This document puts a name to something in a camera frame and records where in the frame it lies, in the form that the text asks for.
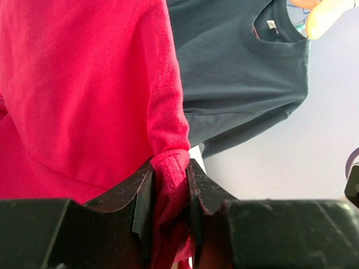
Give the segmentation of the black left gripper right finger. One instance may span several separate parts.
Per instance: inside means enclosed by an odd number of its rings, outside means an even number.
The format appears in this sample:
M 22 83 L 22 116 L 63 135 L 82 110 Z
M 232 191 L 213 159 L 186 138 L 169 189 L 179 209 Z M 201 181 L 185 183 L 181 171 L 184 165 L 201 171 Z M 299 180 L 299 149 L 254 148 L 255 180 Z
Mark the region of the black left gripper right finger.
M 357 268 L 358 208 L 345 200 L 245 200 L 191 159 L 194 268 Z

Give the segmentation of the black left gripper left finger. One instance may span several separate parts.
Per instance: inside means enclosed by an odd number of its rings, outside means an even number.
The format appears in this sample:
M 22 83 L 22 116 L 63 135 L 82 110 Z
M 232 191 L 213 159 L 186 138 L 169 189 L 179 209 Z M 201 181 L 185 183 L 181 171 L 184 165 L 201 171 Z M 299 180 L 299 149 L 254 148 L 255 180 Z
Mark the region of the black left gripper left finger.
M 145 268 L 153 176 L 146 162 L 84 205 L 70 199 L 1 201 L 1 267 Z

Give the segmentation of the red t shirt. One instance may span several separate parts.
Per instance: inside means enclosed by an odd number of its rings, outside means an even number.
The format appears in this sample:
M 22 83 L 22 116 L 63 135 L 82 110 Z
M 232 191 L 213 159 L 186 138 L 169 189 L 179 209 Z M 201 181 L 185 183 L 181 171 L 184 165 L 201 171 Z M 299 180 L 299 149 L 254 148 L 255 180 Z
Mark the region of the red t shirt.
M 179 70 L 165 1 L 2 1 L 1 198 L 85 203 L 150 160 L 150 267 L 188 268 Z

